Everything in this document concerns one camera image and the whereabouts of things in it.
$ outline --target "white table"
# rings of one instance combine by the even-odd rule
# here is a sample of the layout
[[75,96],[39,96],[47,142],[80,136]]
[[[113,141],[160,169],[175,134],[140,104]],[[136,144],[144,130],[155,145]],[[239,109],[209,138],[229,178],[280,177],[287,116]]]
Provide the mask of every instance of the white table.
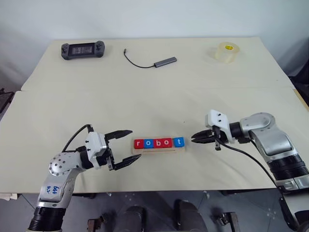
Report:
[[[225,40],[238,44],[242,53],[234,63],[212,60],[210,65],[211,57],[207,58],[204,45]],[[164,53],[159,57],[160,53],[151,47],[155,58],[143,56],[141,65],[171,56],[179,61],[158,69],[138,69],[122,57],[122,47],[129,44],[128,56],[138,62],[145,54],[138,49],[139,41],[145,49],[159,44],[156,49]],[[116,161],[131,155],[133,136],[184,136],[186,152],[143,155],[119,171],[109,172],[106,167],[88,170],[78,176],[75,192],[274,187],[261,168],[242,154],[224,148],[215,151],[214,144],[189,142],[194,133],[205,129],[204,116],[210,109],[226,113],[231,122],[256,112],[273,114],[279,128],[288,133],[309,164],[309,112],[257,38],[108,40],[102,59],[70,61],[59,57],[58,45],[62,43],[50,45],[0,122],[0,192],[38,192],[49,160],[87,123],[102,133],[134,131],[111,141]],[[118,43],[122,44],[119,53]],[[189,43],[193,49],[186,49],[185,56],[180,48],[179,54],[176,50],[168,52],[175,43]],[[256,56],[247,50],[251,47],[256,48]],[[200,61],[197,57],[203,52],[205,59]],[[79,135],[71,148],[83,145],[85,136],[85,132]],[[267,167],[252,145],[234,146]]]

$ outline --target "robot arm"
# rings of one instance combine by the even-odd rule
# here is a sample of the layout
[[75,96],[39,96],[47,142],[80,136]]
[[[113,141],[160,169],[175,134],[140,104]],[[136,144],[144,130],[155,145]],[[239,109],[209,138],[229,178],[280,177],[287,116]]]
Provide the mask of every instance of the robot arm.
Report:
[[288,226],[297,230],[309,219],[309,171],[286,133],[278,129],[275,118],[257,113],[229,123],[227,116],[211,110],[206,115],[204,130],[192,136],[194,143],[216,143],[216,150],[225,143],[253,142],[275,177],[282,193],[281,209]]
[[[66,151],[69,143],[86,127],[88,136],[85,146],[75,151]],[[99,169],[106,164],[109,170],[118,170],[136,161],[140,155],[128,157],[115,164],[112,150],[109,148],[110,139],[118,139],[130,133],[132,133],[131,130],[118,130],[103,135],[93,131],[91,125],[85,125],[77,131],[63,151],[50,161],[49,173],[41,188],[34,217],[27,231],[62,231],[63,216],[70,203],[75,180],[79,173],[93,167]]]

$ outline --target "gray floor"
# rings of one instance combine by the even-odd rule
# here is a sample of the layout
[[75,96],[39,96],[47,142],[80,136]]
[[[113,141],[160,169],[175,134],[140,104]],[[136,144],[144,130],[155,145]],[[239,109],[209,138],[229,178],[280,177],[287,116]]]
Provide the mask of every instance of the gray floor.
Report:
[[[24,232],[34,212],[37,194],[23,194],[16,201],[0,200],[0,231]],[[290,232],[283,220],[276,190],[260,190],[224,196],[218,191],[118,192],[100,193],[95,199],[73,197],[64,217],[64,232],[85,232],[87,220],[102,213],[120,214],[131,205],[147,210],[146,232],[174,231],[173,204],[176,199],[189,200],[198,207],[209,232],[230,232],[229,225],[217,227],[212,211],[236,212],[242,232]]]

